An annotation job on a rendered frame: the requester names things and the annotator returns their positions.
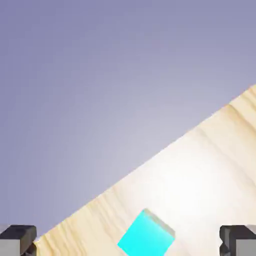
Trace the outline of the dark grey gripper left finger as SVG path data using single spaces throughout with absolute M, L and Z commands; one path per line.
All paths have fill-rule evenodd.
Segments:
M 34 225 L 0 224 L 0 256 L 37 256 Z

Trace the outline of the small cyan cube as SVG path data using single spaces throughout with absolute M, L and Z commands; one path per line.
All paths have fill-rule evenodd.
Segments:
M 127 256 L 164 256 L 176 232 L 149 209 L 143 209 L 117 243 Z

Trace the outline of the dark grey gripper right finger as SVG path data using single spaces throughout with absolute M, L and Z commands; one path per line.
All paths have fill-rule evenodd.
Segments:
M 256 225 L 222 225 L 219 256 L 256 256 Z

